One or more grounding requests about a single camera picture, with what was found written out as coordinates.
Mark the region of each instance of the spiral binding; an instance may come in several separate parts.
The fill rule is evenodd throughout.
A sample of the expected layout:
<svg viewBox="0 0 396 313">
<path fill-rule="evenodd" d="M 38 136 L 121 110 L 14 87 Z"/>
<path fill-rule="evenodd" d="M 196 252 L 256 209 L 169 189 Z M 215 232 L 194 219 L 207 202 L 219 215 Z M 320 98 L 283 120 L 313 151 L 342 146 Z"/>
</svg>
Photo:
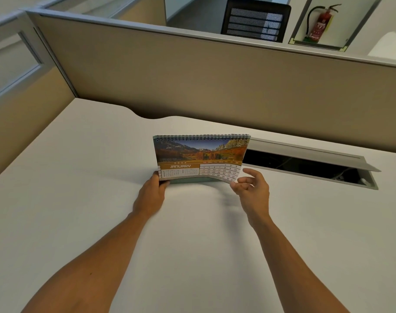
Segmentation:
<svg viewBox="0 0 396 313">
<path fill-rule="evenodd" d="M 249 139 L 247 134 L 224 134 L 224 135 L 156 135 L 153 139 L 157 141 L 197 141 L 214 139 Z"/>
</svg>

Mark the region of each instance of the person's left hand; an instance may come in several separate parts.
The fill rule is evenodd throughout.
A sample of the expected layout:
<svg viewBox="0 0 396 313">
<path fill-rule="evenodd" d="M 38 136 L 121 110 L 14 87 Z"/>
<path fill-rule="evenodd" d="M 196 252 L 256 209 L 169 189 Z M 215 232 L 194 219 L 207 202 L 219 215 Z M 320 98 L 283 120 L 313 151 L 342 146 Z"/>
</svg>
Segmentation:
<svg viewBox="0 0 396 313">
<path fill-rule="evenodd" d="M 144 216 L 147 220 L 160 210 L 164 201 L 164 191 L 169 185 L 166 181 L 159 185 L 159 173 L 155 171 L 139 191 L 133 204 L 133 213 Z"/>
</svg>

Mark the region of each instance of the fire extinguisher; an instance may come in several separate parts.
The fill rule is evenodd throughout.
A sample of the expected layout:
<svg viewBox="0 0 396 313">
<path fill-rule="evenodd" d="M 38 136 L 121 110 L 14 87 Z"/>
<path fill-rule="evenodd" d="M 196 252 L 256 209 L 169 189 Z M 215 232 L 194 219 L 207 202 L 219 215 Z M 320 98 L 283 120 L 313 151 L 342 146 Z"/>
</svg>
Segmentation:
<svg viewBox="0 0 396 313">
<path fill-rule="evenodd" d="M 341 5 L 341 4 L 331 5 L 328 8 L 323 7 L 323 6 L 318 6 L 318 7 L 312 8 L 312 10 L 309 11 L 308 17 L 307 17 L 307 22 L 306 22 L 306 35 L 305 35 L 304 41 L 318 43 L 318 41 L 320 40 L 321 36 L 326 31 L 326 28 L 327 28 L 328 24 L 330 24 L 331 19 L 333 18 L 333 15 L 331 14 L 331 11 L 334 11 L 334 12 L 337 12 L 337 13 L 339 12 L 339 11 L 337 11 L 334 8 L 334 7 L 338 6 L 338 5 Z M 326 11 L 322 12 L 320 14 L 320 16 L 318 16 L 317 23 L 315 24 L 313 30 L 309 34 L 309 17 L 311 15 L 311 13 L 313 11 L 317 10 L 317 9 L 322 9 L 322 10 L 326 10 Z"/>
</svg>

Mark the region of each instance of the fire extinguisher label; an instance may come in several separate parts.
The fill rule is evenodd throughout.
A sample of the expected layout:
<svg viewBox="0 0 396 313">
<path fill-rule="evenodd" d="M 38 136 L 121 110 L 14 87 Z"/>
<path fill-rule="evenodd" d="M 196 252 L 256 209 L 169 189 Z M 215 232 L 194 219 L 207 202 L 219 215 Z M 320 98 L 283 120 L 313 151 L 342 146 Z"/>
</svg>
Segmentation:
<svg viewBox="0 0 396 313">
<path fill-rule="evenodd" d="M 312 30 L 311 35 L 309 37 L 312 40 L 319 41 L 321 38 L 321 35 L 323 35 L 326 27 L 327 27 L 326 23 L 317 22 L 317 25 Z"/>
</svg>

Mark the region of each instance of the yellow tag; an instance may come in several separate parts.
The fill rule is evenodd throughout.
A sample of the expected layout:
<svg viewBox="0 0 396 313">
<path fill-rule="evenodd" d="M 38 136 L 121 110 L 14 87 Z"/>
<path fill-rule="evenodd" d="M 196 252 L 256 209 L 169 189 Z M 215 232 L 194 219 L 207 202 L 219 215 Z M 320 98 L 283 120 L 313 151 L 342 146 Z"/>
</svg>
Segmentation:
<svg viewBox="0 0 396 313">
<path fill-rule="evenodd" d="M 331 17 L 331 19 L 329 20 L 329 23 L 327 24 L 327 27 L 326 27 L 324 33 L 325 33 L 326 31 L 328 31 L 328 29 L 329 29 L 329 27 L 330 27 L 331 22 L 333 21 L 333 19 L 334 19 L 334 15 L 333 15 L 333 16 Z"/>
</svg>

